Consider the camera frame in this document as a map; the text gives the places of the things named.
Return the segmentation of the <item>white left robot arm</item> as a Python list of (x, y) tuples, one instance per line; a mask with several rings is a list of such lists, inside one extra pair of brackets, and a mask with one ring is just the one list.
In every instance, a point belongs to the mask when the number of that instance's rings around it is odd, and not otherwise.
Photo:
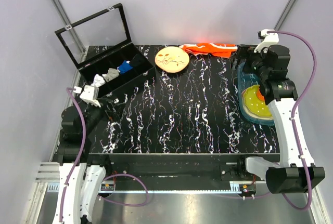
[(102, 180), (112, 175), (110, 159), (91, 155), (89, 134), (101, 121), (118, 120), (115, 106), (76, 103), (61, 114), (59, 146), (53, 160), (59, 164), (59, 191), (53, 223), (92, 223), (95, 199)]

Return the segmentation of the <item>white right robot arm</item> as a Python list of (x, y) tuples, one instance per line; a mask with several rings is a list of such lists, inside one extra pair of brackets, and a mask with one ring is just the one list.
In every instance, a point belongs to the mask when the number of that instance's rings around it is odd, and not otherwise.
[(260, 156), (249, 156), (236, 167), (241, 180), (256, 175), (266, 181), (272, 194), (310, 193), (324, 178), (325, 170), (317, 167), (307, 148), (299, 119), (297, 102), (300, 100), (294, 82), (287, 78), (290, 51), (281, 45), (259, 49), (240, 45), (236, 67), (244, 74), (259, 79), (250, 91), (239, 91), (240, 105), (251, 118), (263, 120), (260, 111), (268, 108), (274, 122), (280, 148), (279, 163)]

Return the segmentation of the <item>orange underwear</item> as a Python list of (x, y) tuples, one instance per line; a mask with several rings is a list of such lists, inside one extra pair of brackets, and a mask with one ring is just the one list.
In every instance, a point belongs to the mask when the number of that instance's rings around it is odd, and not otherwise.
[(233, 44), (198, 43), (183, 44), (179, 48), (195, 56), (212, 54), (216, 57), (230, 58), (237, 51), (238, 46)]

